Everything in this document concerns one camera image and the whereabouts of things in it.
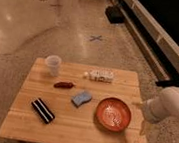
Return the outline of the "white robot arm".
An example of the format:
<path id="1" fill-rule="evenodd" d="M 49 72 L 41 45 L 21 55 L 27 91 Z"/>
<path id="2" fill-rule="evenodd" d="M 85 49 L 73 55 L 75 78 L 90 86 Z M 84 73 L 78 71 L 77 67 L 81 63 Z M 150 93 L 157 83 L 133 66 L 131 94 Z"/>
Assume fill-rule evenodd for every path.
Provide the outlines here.
<path id="1" fill-rule="evenodd" d="M 155 98 L 143 102 L 142 110 L 150 123 L 158 123 L 169 116 L 179 120 L 179 87 L 163 88 Z"/>

